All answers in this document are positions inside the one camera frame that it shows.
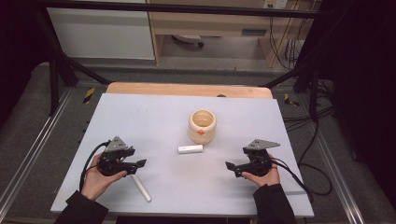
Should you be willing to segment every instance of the gray carpet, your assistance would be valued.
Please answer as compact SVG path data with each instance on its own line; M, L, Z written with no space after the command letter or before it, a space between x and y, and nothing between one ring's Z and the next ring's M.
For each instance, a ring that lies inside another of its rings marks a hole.
M170 44L172 41L174 40L169 38L165 40L165 44ZM219 39L218 41L217 46L220 47L221 43L227 42L224 39ZM233 42L234 40L232 39L228 40L227 43ZM211 45L211 42L206 41L206 43L206 46ZM237 66L237 69L233 69L235 62L229 60L221 61L223 67L226 67L222 71L211 71L209 67L208 69L203 69L202 66L200 70L191 70L190 66L192 64L197 65L198 63L195 63L197 61L188 61L189 56L184 55L184 52L179 52L186 48L195 47L181 46L180 49L168 49L166 51L167 53L165 53L166 60L163 61L163 65L160 67L146 66L143 68L130 68L125 66L124 68L112 69L102 67L93 68L93 70L103 77L117 81L247 86L261 85L278 76L276 70L263 73L259 66L256 67L257 69L248 71L242 68L242 66ZM241 50L241 55L241 57L248 59L250 57L249 55L253 55L251 56L252 58L259 57L254 50L250 53L244 53ZM198 62L201 63L205 55L202 53L199 57ZM171 61L180 58L184 58L183 60L185 60L184 62L178 62L181 63L181 68L173 69L171 64L174 62ZM235 57L230 56L228 59L233 60ZM78 76L84 80L91 80L82 74ZM283 83L281 87L273 89L274 97L279 102L283 117L304 115L304 110L301 106L284 104L285 92L290 95L291 100L299 100L299 97L290 88L292 84L293 79L290 79ZM7 219L25 217L36 220L40 219L44 223L43 219L52 220L57 217L56 214L50 212L50 207L56 196L54 191L61 186L68 167L78 149L78 141L82 139L84 135L83 131L89 125L87 121L91 119L101 93L106 90L105 86L96 86L93 97L85 105L82 101L88 88L77 87L73 90L64 113L56 124L47 144L42 149L14 203L9 208L6 216ZM330 105L324 98L320 98L318 101L322 104L318 109ZM3 160L3 164L5 162L7 163L7 169L0 169L1 192L6 189L8 182L23 161L24 155L26 155L30 146L35 141L40 129L48 118L49 112L49 71L48 67L39 66L33 72L29 86L0 132L0 158ZM319 121L319 129L336 158L336 162L361 210L364 220L366 223L396 223L395 211L376 184L367 166L364 163L352 160L350 147L340 126L338 118L331 116ZM313 131L307 125L289 132L296 160L301 157L312 136ZM315 165L324 172L327 172L316 143L313 144L306 154L304 162ZM302 167L301 172L304 182L311 189L323 192L329 187L326 179L312 169ZM335 190L328 196L315 195L313 208L315 217L308 218L308 223L349 223L344 207ZM107 219L114 220L114 218L114 216L109 215Z

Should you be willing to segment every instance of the white stick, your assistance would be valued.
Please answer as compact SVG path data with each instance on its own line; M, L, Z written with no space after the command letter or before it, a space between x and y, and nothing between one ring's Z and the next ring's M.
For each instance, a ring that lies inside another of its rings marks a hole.
M145 187L143 187L142 183L137 178L137 176L136 175L131 175L131 178L134 180L134 182L136 183L137 187L140 189L140 192L142 192L143 196L145 196L146 200L148 202L151 202L151 198L149 197L148 192L146 191Z

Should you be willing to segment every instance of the aluminum rail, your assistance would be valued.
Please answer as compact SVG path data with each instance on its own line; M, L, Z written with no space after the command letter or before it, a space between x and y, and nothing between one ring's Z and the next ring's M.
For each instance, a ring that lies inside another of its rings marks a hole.
M93 2L93 1L69 1L69 0L35 0L33 3L40 7L56 7L56 8L197 13L197 14L304 18L304 19L325 18L333 15L333 13L335 12L335 10L319 12L319 11L250 8L250 7L211 7L211 6L115 3L115 2Z
M308 102L301 94L298 94L298 98L302 103L305 114L308 115ZM315 125L311 122L310 126L314 132ZM335 161L322 132L320 131L320 128L318 129L317 144L321 157L329 171L332 182L334 183L334 188L338 193L338 198L340 199L341 204L344 206L344 210L346 211L346 216L348 217L349 222L351 224L364 224L361 210L356 204L355 199L353 198L353 195L347 186L347 182L345 181L344 176L342 175L342 172L338 167L337 162Z
M9 182L6 190L0 197L0 223L2 223L3 219L6 216L6 213L9 207L14 202L17 194L19 193L26 177L29 175L30 171L37 160L41 149L46 144L50 134L55 127L56 123L58 122L60 116L64 112L64 109L67 105L68 99L70 97L73 88L69 87L64 91L63 96L60 100L60 106L55 111L55 113L49 117L44 124L41 132L39 133L38 137L36 138L35 142L29 149L29 152L25 156L23 162L21 163L20 167L18 168L15 175L12 177L11 181Z

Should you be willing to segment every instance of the sleeve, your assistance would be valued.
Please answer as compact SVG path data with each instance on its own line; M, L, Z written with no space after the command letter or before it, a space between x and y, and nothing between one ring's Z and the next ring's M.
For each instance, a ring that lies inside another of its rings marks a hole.
M76 191L66 200L67 206L54 224L100 224L105 219L108 209L91 201Z
M254 192L253 197L257 207L257 224L297 223L280 184L264 185Z

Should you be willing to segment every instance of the wall outlet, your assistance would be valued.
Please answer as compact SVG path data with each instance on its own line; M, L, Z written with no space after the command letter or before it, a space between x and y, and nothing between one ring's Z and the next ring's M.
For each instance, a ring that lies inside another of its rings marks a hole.
M276 0L265 0L262 8L275 8Z
M274 8L276 9L285 9L288 0L276 0Z

